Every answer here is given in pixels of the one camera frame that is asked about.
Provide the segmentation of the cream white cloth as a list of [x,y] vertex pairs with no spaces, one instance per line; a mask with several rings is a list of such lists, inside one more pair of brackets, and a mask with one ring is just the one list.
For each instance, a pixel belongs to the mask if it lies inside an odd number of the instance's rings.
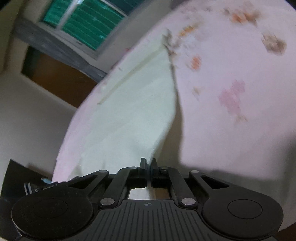
[[176,114],[176,87],[165,45],[148,56],[97,104],[92,128],[71,177],[98,170],[116,173],[151,160]]

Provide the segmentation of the brown wooden door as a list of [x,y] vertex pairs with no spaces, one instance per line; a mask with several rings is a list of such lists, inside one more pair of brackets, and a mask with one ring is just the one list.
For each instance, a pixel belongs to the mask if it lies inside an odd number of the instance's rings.
[[29,46],[22,74],[48,92],[78,108],[97,83],[70,67]]

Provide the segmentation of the grey left curtain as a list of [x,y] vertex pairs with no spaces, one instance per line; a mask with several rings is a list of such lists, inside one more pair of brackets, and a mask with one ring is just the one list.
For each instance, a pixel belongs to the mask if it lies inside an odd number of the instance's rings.
[[90,65],[73,49],[27,19],[18,18],[13,33],[31,47],[79,70],[97,83],[106,76],[104,71]]

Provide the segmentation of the green glass window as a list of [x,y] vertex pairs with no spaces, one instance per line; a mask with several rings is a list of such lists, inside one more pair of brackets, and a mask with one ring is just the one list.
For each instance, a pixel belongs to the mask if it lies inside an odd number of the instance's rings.
[[143,1],[51,1],[42,23],[96,51]]

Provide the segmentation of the pink floral bed sheet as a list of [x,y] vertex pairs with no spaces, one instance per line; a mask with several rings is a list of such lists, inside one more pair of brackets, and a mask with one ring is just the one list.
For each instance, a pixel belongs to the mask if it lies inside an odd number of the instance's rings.
[[53,180],[71,179],[97,104],[165,45],[176,114],[157,158],[239,176],[285,173],[276,144],[295,134],[295,9],[286,1],[187,1],[128,51],[74,114]]

